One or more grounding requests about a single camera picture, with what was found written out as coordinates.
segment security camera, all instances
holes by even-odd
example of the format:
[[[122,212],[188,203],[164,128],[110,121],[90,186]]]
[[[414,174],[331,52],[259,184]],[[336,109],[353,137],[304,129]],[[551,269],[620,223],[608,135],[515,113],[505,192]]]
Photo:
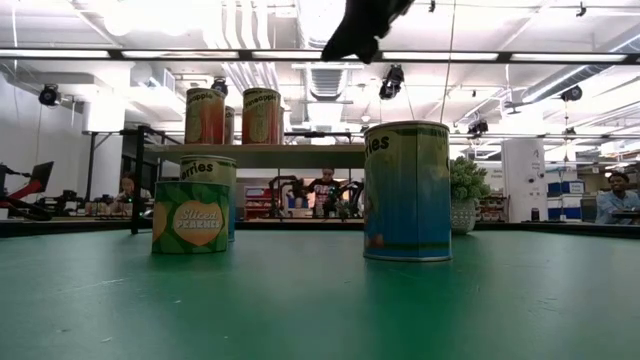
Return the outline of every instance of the security camera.
[[[489,124],[487,124],[486,120],[481,119],[469,124],[469,131],[467,131],[467,134],[477,135],[477,134],[484,134],[488,131],[489,131]]]
[[[213,79],[213,85],[211,89],[218,90],[225,95],[229,95],[229,88],[227,87],[227,79],[224,77],[217,77]]]
[[[402,88],[401,84],[404,82],[404,71],[402,71],[402,66],[400,65],[391,65],[387,76],[382,80],[382,86],[380,87],[380,99],[381,100],[391,100]]]
[[[582,99],[582,89],[580,86],[574,86],[571,89],[560,94],[560,99],[564,102],[578,101]]]
[[[60,101],[62,97],[58,92],[58,85],[45,85],[44,89],[40,92],[40,96],[38,96],[38,101],[40,104],[44,106],[54,107],[60,105]]]

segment can lid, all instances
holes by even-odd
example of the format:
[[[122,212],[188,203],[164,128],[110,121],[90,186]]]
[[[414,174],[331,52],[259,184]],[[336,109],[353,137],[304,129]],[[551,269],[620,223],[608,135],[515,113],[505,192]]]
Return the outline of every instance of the can lid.
[[[388,123],[384,123],[384,124],[380,124],[380,125],[376,125],[374,127],[370,127],[367,130],[364,131],[364,135],[367,135],[367,133],[374,131],[374,130],[378,130],[380,128],[390,128],[390,127],[396,127],[396,126],[407,126],[407,125],[429,125],[429,126],[436,126],[436,127],[441,127],[445,130],[447,130],[447,132],[449,131],[449,127],[445,124],[441,124],[435,121],[427,121],[427,120],[407,120],[407,121],[393,121],[393,122],[388,122]]]
[[[192,159],[220,160],[220,161],[231,162],[234,164],[236,163],[236,159],[232,159],[224,156],[217,156],[217,155],[184,155],[180,157],[180,162],[182,162],[183,160],[192,160]]]
[[[202,93],[202,92],[212,92],[223,99],[227,97],[227,95],[225,95],[225,93],[223,93],[222,91],[219,91],[216,89],[207,89],[207,88],[191,88],[187,90],[187,97],[189,97],[189,94],[196,94],[196,93]]]
[[[276,94],[280,95],[280,93],[277,92],[276,90],[269,89],[269,88],[261,88],[261,87],[249,88],[249,89],[243,91],[242,94],[248,94],[248,93],[251,93],[251,92],[260,92],[260,91],[273,92],[273,93],[276,93]]]

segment green plant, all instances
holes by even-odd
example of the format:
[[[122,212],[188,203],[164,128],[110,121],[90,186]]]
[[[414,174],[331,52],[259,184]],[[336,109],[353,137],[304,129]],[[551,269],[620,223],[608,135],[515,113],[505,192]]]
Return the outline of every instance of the green plant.
[[[486,175],[487,170],[462,156],[451,161],[451,198],[464,201],[489,195],[491,189],[484,183]]]

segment ceiling duct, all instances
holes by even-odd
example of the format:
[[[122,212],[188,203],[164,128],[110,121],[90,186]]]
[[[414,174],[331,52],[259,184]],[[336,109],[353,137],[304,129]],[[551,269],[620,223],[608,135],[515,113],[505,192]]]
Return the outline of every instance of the ceiling duct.
[[[345,0],[297,0],[296,5],[303,47],[323,49],[333,31],[342,21]],[[332,104],[318,104],[321,106],[307,106],[309,120],[320,121],[324,124],[339,122],[344,105],[336,104],[335,101],[340,100],[343,96],[346,82],[347,70],[344,69],[322,69],[319,67],[305,69],[308,96],[319,102],[333,102]],[[322,111],[322,108],[327,106],[332,107],[331,111]],[[338,114],[337,119],[327,118],[328,116],[335,117],[335,114]]]
[[[640,52],[640,26],[618,36],[602,52],[609,53],[638,53]],[[531,86],[522,94],[524,103],[535,103],[550,96],[559,94],[578,83],[587,80],[611,68],[611,65],[587,65],[569,67]]]

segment food can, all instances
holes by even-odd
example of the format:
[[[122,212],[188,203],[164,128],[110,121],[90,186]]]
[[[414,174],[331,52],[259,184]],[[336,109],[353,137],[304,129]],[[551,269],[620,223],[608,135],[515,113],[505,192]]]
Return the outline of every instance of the food can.
[[[402,121],[365,131],[364,256],[451,258],[449,128]]]
[[[284,108],[278,111],[278,144],[284,144]]]
[[[211,183],[156,183],[152,252],[211,253],[227,250],[229,187]]]
[[[277,144],[280,93],[252,88],[243,93],[242,143]]]
[[[231,106],[224,107],[224,143],[233,145],[233,131],[235,125],[236,110]]]
[[[186,155],[180,158],[180,181],[229,187],[229,241],[235,240],[236,170],[236,161],[222,156]]]
[[[224,98],[218,90],[187,90],[185,144],[222,144],[224,141]]]

